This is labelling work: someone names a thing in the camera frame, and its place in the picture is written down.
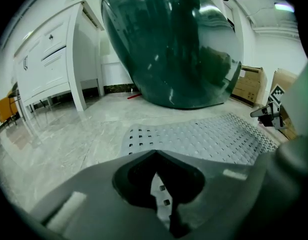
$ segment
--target large green vase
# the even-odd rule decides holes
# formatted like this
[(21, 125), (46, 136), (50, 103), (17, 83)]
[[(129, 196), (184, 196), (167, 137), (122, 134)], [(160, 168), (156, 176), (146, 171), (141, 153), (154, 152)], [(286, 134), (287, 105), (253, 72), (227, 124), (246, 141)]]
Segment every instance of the large green vase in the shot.
[(193, 109), (228, 99), (241, 50), (211, 0), (101, 0), (101, 12), (119, 59), (146, 100)]

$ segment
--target gray perforated mat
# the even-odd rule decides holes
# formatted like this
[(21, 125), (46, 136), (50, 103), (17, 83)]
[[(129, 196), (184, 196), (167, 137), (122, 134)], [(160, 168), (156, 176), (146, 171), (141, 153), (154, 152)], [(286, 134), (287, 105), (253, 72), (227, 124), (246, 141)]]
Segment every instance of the gray perforated mat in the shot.
[(124, 136), (121, 156), (168, 150), (212, 161), (252, 165), (259, 154), (276, 148), (257, 128), (229, 113), (159, 126), (135, 124)]

